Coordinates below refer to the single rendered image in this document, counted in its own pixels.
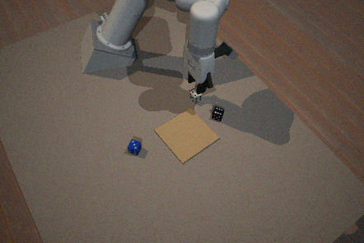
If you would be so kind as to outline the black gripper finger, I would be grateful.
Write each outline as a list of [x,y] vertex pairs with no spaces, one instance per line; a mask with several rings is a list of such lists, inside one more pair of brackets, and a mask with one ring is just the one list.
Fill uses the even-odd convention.
[[209,72],[209,73],[207,73],[207,78],[206,78],[205,82],[197,85],[197,94],[204,93],[207,90],[207,88],[210,89],[212,87],[213,87],[212,78],[211,78],[211,74]]
[[192,83],[195,82],[194,78],[191,76],[191,74],[189,73],[189,79],[188,79],[188,83]]

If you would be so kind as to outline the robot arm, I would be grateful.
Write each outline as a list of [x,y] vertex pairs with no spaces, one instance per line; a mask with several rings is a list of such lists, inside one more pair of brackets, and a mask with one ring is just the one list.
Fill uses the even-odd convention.
[[[215,48],[218,22],[227,10],[230,0],[168,1],[175,1],[181,11],[189,12],[188,49],[191,53],[205,56],[214,51],[215,58],[224,54],[232,60],[237,58],[239,54],[224,41]],[[110,14],[105,12],[103,16],[100,16],[103,23],[96,30],[98,40],[112,50],[129,49],[132,44],[130,36],[147,5],[148,0],[116,0]],[[107,19],[108,16],[109,19]]]

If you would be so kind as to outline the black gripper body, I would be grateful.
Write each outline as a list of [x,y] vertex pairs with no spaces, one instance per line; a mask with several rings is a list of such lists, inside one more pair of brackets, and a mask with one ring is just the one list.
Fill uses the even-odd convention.
[[197,83],[202,84],[207,78],[207,73],[210,72],[211,78],[213,78],[215,66],[214,51],[211,54],[205,56],[193,54],[188,50],[187,41],[184,48],[183,64],[194,80]]

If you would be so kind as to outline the black die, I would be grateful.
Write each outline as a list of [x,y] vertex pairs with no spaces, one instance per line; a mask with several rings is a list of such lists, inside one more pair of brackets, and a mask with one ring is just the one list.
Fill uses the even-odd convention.
[[222,116],[224,114],[224,109],[215,107],[213,113],[212,113],[212,119],[222,121]]

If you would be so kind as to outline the white die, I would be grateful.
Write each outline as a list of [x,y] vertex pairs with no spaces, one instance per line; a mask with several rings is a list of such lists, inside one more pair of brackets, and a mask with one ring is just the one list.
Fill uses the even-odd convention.
[[193,101],[193,103],[195,103],[202,100],[202,93],[197,94],[197,89],[195,89],[190,92],[189,97]]

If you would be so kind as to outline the tan mat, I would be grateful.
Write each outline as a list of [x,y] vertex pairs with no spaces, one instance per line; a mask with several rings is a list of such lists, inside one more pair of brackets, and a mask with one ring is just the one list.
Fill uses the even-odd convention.
[[182,164],[219,139],[191,108],[154,131]]

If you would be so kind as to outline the blue die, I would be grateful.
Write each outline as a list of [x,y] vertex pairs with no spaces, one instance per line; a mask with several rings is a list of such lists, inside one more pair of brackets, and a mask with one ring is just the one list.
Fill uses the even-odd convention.
[[128,152],[138,155],[142,148],[142,144],[136,140],[131,140],[130,144],[128,145]]

